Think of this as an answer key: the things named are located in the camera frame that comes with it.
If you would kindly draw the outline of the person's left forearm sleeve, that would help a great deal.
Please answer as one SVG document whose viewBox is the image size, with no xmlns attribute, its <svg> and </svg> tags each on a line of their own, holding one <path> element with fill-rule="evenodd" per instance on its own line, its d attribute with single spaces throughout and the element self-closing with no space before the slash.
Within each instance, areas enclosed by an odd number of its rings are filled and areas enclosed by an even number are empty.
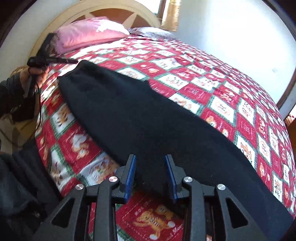
<svg viewBox="0 0 296 241">
<path fill-rule="evenodd" d="M 24 97 L 20 73 L 1 82 L 1 118 L 11 114 L 14 122 L 31 120 L 35 116 L 36 97 Z"/>
</svg>

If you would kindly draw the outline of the person's left hand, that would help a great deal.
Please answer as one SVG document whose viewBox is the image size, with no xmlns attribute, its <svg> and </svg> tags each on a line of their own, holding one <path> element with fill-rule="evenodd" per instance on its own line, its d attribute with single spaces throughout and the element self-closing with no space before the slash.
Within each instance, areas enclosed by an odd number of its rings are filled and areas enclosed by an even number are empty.
<svg viewBox="0 0 296 241">
<path fill-rule="evenodd" d="M 23 90 L 25 91 L 29 85 L 29 78 L 30 76 L 36 76 L 36 85 L 41 88 L 45 83 L 47 76 L 49 73 L 49 67 L 45 70 L 33 67 L 27 67 L 26 69 L 20 72 L 20 83 L 22 85 Z"/>
</svg>

